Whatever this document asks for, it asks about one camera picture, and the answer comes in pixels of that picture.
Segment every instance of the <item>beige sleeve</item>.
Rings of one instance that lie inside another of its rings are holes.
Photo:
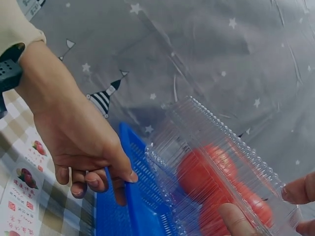
[[[0,0],[0,56],[10,47],[44,41],[44,33],[31,24],[22,13],[17,0]]]

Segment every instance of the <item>fingernail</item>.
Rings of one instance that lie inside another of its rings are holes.
[[[282,189],[281,195],[282,195],[283,200],[294,204],[294,199],[291,196],[291,194],[286,190],[286,188]]]
[[[60,175],[61,175],[61,178],[67,178],[68,170],[66,168],[62,168]]]
[[[94,188],[98,187],[98,181],[96,179],[92,180],[92,181],[87,181],[88,184]]]
[[[73,194],[74,196],[76,196],[76,197],[80,197],[80,196],[81,196],[81,194],[82,194],[82,191],[77,192],[77,193],[72,192],[72,194]]]
[[[136,174],[135,171],[132,171],[129,182],[136,183],[137,181],[138,181],[138,175]]]

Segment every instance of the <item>blue basket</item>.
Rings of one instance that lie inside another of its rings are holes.
[[[139,181],[126,183],[125,207],[116,204],[111,183],[106,193],[97,195],[96,235],[178,235],[170,208],[164,203],[155,176],[146,161],[146,145],[125,123],[120,125],[120,138]]]

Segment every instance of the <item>checkered cloth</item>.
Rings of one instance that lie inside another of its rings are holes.
[[[29,132],[34,131],[31,111],[24,100],[14,91],[4,94],[8,114],[0,119],[0,196],[17,159],[26,150]],[[70,185],[56,182],[52,160],[44,173],[44,183],[39,201],[39,235],[41,236],[91,236],[95,235],[95,194],[77,200],[70,193]]]

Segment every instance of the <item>clear plastic container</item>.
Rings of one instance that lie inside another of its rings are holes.
[[[234,203],[263,235],[292,236],[301,220],[278,175],[192,97],[166,110],[146,156],[178,235],[229,235],[217,209]]]

